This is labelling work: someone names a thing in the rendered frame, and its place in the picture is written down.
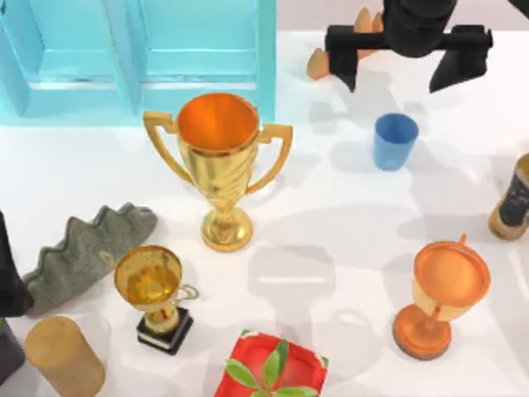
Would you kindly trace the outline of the red pot with green plant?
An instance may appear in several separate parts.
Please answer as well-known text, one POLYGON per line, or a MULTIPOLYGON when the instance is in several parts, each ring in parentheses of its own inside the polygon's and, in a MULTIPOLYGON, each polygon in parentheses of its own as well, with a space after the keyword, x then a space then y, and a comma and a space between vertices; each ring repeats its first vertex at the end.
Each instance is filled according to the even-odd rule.
POLYGON ((328 359, 263 332, 243 330, 213 397, 319 397, 328 359))

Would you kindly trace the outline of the gold trophy with black base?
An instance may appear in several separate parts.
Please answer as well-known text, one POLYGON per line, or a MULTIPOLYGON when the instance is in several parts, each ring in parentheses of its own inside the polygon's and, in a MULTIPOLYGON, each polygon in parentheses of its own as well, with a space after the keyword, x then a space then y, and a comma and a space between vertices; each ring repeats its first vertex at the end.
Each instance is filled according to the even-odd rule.
POLYGON ((193 325, 182 300, 199 297, 192 285, 184 285, 179 258, 169 249, 140 246, 117 263, 114 285, 119 295, 142 312, 136 327, 140 343, 175 355, 193 325))

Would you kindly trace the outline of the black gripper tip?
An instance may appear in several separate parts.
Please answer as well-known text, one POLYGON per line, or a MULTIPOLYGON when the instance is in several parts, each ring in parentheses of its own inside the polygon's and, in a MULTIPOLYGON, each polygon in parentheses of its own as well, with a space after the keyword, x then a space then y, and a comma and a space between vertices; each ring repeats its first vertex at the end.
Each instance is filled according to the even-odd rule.
POLYGON ((17 272, 3 213, 0 211, 0 318, 16 318, 33 307, 34 299, 17 272))

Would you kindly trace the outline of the brown cylinder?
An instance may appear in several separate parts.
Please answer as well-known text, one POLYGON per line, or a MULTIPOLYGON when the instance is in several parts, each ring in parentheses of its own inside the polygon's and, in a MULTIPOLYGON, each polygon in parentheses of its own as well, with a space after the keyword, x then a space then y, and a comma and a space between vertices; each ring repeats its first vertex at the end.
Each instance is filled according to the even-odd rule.
POLYGON ((60 397, 95 397, 104 385, 106 370, 71 318, 39 321, 26 335, 23 349, 60 397))

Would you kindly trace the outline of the large gold trophy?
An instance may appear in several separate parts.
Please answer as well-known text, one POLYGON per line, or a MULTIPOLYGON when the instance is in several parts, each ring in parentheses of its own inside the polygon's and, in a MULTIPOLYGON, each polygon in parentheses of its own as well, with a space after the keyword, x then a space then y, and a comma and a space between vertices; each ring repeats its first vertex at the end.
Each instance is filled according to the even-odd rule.
POLYGON ((202 238, 215 251, 240 250, 252 238, 249 215, 239 200, 270 183, 281 171, 293 143, 293 128, 260 125, 256 108, 232 93, 207 93, 186 103, 177 116, 145 112, 145 129, 170 169, 212 205, 202 238), (258 146, 282 141, 279 156, 257 182, 250 181, 258 146))

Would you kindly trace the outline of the orange lobed pot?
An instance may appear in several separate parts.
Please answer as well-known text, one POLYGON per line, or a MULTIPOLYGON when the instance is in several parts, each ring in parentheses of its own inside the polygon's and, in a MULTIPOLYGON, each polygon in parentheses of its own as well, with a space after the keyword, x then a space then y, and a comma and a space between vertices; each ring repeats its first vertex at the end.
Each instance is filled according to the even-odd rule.
MULTIPOLYGON (((382 21, 383 10, 377 11, 374 16, 367 7, 359 11, 353 31, 359 33, 380 33, 384 30, 382 21)), ((313 80, 319 80, 330 74, 329 56, 321 48, 316 48, 307 62, 307 76, 313 80)))

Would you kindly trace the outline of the light blue rack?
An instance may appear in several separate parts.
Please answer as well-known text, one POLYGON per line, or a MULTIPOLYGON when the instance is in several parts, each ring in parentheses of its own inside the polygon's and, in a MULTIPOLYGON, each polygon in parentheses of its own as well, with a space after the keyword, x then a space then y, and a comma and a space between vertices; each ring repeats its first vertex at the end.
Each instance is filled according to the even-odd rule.
POLYGON ((0 126, 134 126, 201 93, 275 113, 276 0, 0 0, 0 126))

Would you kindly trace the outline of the dark grey box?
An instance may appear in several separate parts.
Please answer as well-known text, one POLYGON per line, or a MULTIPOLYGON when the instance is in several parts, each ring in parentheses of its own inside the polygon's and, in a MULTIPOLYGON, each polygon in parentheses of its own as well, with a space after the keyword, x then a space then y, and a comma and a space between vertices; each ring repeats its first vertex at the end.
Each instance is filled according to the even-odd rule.
POLYGON ((0 385, 25 362, 26 356, 9 324, 0 318, 0 385))

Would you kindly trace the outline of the blue cup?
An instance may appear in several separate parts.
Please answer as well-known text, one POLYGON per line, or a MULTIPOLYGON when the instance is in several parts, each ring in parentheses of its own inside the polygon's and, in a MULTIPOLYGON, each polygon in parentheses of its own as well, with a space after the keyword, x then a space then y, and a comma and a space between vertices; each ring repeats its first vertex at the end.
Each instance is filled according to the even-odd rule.
POLYGON ((374 125, 373 159, 381 170, 399 170, 418 137, 417 123, 401 113, 387 113, 374 125))

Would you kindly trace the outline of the dark bottle with tan ends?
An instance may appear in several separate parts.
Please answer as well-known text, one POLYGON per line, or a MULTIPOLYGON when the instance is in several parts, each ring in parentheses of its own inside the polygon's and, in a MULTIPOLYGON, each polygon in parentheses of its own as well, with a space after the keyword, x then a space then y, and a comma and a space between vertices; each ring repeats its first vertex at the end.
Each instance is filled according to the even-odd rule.
POLYGON ((529 152, 517 160, 510 184, 488 218, 488 227, 504 241, 516 241, 529 228, 529 152))

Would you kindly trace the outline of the grey wavy-rimmed pot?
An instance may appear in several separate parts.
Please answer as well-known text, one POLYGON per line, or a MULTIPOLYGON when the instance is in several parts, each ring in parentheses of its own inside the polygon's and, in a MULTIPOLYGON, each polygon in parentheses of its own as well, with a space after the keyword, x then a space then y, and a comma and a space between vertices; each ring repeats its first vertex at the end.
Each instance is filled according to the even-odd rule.
POLYGON ((41 248, 36 268, 22 277, 34 299, 26 314, 40 316, 86 292, 141 246, 157 222, 151 209, 132 203, 118 210, 104 205, 90 221, 70 217, 63 239, 41 248))

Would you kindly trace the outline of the orange and gold trophy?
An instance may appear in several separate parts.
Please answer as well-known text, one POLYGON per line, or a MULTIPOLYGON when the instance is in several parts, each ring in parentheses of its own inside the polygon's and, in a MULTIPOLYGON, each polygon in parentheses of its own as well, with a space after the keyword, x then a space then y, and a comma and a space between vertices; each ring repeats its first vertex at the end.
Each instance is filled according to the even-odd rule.
POLYGON ((393 320, 393 339, 399 348, 419 360, 441 356, 452 337, 450 322, 468 312, 487 293, 490 273, 483 258, 457 241, 424 246, 413 262, 413 303, 393 320))

